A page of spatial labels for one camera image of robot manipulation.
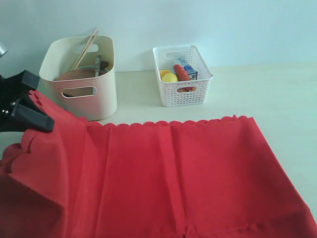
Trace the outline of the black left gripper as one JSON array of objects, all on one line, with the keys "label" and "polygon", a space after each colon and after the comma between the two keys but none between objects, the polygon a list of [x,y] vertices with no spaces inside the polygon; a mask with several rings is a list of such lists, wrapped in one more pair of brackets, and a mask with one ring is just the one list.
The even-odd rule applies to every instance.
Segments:
[{"label": "black left gripper", "polygon": [[16,104],[25,92],[38,88],[39,80],[38,76],[27,70],[9,78],[0,76],[1,132],[24,132],[27,129],[45,133],[53,131],[54,120],[51,117],[37,107]]}]

